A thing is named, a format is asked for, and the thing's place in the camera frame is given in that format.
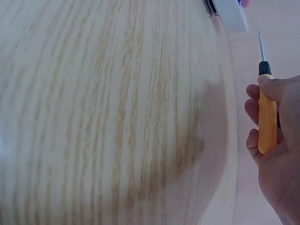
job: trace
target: wood grain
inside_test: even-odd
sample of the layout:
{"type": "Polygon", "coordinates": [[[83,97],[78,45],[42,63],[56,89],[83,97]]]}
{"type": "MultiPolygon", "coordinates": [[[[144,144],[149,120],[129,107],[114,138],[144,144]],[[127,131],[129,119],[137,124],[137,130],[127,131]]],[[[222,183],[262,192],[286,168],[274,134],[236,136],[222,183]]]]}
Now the wood grain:
{"type": "Polygon", "coordinates": [[[202,0],[2,0],[0,30],[2,224],[232,224],[231,56],[202,0]]]}

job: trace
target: finger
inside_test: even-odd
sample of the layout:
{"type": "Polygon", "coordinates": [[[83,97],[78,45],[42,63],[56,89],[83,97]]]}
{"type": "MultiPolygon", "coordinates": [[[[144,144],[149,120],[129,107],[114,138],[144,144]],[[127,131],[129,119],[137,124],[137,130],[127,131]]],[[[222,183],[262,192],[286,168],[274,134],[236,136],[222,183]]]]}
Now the finger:
{"type": "Polygon", "coordinates": [[[287,151],[288,151],[288,148],[286,146],[286,141],[283,138],[281,140],[281,142],[278,143],[278,145],[274,148],[273,151],[269,152],[268,154],[266,154],[266,155],[264,155],[262,157],[262,159],[259,162],[259,166],[265,164],[267,161],[269,161],[270,159],[274,158],[275,156],[281,155],[281,154],[283,154],[283,153],[285,153],[287,151]]]}
{"type": "Polygon", "coordinates": [[[258,101],[258,99],[259,99],[259,87],[258,87],[256,84],[251,84],[251,85],[249,85],[249,86],[246,88],[246,93],[247,93],[247,95],[248,95],[250,98],[252,98],[252,99],[258,101]]]}
{"type": "Polygon", "coordinates": [[[258,130],[252,129],[250,131],[249,137],[246,141],[246,146],[255,163],[259,165],[263,154],[258,150],[258,130]]]}
{"type": "Polygon", "coordinates": [[[245,102],[245,111],[250,119],[258,125],[258,101],[249,99],[245,102]]]}
{"type": "Polygon", "coordinates": [[[270,79],[265,75],[258,76],[260,90],[270,100],[277,103],[281,102],[281,97],[285,88],[294,81],[299,81],[300,77],[296,76],[290,79],[270,79]]]}

